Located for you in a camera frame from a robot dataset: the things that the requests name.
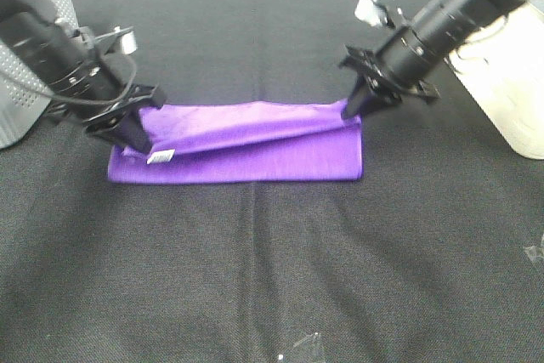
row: cloth fold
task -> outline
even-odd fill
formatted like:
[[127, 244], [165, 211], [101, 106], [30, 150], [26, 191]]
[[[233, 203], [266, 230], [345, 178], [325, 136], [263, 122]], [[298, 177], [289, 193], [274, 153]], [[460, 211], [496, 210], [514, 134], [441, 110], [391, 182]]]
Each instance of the cloth fold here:
[[153, 143], [150, 154], [114, 147], [108, 177], [139, 184], [358, 179], [361, 122], [342, 120], [345, 105], [144, 108], [139, 114]]

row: purple cloth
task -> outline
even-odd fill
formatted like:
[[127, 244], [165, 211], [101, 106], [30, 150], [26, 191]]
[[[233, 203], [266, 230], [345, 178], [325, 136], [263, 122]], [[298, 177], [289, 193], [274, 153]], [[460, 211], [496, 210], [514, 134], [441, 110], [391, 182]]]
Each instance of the purple cloth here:
[[361, 122], [342, 120], [345, 104], [144, 108], [151, 153], [114, 147], [108, 177], [138, 184], [358, 179]]

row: black tablecloth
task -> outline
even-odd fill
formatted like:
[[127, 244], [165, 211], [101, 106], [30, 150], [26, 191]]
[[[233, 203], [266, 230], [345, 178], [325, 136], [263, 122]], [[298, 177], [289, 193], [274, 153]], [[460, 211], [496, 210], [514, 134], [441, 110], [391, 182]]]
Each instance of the black tablecloth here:
[[[135, 27], [174, 104], [333, 102], [342, 45], [386, 34], [357, 0], [73, 2]], [[327, 362], [544, 361], [543, 165], [432, 79], [437, 105], [365, 121], [353, 183], [115, 185], [109, 146], [38, 123], [0, 152], [0, 360], [270, 362], [319, 332]]]

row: white tag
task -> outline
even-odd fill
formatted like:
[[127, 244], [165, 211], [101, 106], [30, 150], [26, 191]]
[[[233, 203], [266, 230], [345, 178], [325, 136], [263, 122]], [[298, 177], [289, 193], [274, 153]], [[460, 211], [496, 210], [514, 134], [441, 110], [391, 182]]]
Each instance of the white tag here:
[[153, 154], [150, 156], [150, 158], [147, 160], [147, 164], [150, 165], [151, 163], [166, 163], [170, 162], [173, 158], [173, 154], [176, 150], [160, 150], [158, 152], [153, 152]]

